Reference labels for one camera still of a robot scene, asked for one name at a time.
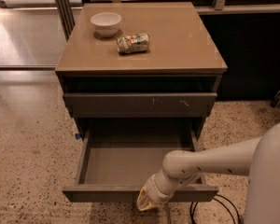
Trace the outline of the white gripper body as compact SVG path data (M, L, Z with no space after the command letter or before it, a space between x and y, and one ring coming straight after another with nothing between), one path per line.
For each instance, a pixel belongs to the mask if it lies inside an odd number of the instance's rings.
M167 203L174 195L175 186L166 177L153 175L145 184L146 202L153 206Z

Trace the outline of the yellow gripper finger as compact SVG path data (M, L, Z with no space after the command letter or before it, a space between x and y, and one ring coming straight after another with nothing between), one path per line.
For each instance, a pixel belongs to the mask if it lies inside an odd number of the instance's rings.
M157 205L150 200L146 186L141 188L136 204L139 211L146 211L157 207Z

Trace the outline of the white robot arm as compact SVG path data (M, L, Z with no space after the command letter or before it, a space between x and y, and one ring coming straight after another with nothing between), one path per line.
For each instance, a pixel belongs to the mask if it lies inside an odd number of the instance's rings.
M137 207L159 207L199 173L249 177L244 224L280 224L280 123L263 136L199 152L174 150L141 188Z

